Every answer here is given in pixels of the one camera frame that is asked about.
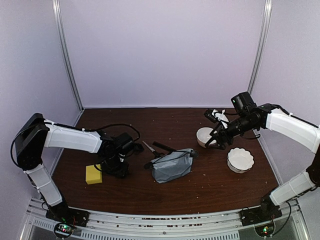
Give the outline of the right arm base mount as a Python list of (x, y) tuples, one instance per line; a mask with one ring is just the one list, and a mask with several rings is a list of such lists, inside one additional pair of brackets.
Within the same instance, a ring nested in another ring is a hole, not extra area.
[(269, 196), (263, 197), (260, 206), (246, 208), (239, 212), (243, 226), (255, 225), (281, 217), (282, 211), (279, 205), (275, 205)]

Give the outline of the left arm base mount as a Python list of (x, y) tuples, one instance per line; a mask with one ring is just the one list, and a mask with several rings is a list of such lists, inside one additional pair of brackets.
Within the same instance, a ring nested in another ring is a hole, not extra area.
[(45, 217), (70, 226), (86, 227), (90, 213), (86, 210), (70, 208), (65, 198), (57, 205), (46, 204), (48, 210)]

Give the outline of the grey drawstring pouch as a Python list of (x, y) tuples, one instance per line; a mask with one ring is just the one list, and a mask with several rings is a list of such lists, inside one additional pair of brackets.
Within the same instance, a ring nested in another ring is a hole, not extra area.
[(152, 177), (159, 184), (164, 184), (189, 174), (193, 161), (199, 153), (192, 148), (174, 150), (168, 154), (151, 160), (144, 165), (151, 170)]

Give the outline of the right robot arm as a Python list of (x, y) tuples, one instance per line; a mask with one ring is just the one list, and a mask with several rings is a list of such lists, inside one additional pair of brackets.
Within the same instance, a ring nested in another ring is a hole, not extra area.
[(248, 131), (265, 130), (281, 135), (313, 155), (309, 166), (261, 198), (256, 216), (266, 221), (276, 212), (277, 206), (319, 188), (320, 127), (293, 115), (279, 104), (257, 105), (247, 91), (232, 97), (231, 102), (237, 116), (234, 120), (227, 121), (227, 113), (222, 110), (208, 108), (204, 112), (204, 116), (216, 124), (205, 142), (207, 148), (224, 150), (226, 145), (233, 144), (235, 137)]

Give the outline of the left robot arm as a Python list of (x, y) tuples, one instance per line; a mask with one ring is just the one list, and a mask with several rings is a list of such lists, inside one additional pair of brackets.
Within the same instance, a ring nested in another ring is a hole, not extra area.
[(76, 128), (47, 120), (41, 113), (35, 113), (11, 142), (12, 162), (24, 171), (47, 205), (53, 207), (53, 215), (61, 222), (69, 221), (72, 211), (43, 164), (43, 149), (61, 148), (96, 154), (100, 162), (94, 164), (94, 170), (124, 178), (129, 169), (126, 159), (132, 154), (141, 153), (144, 148), (137, 138), (132, 138), (126, 132), (109, 136), (105, 132), (108, 127)]

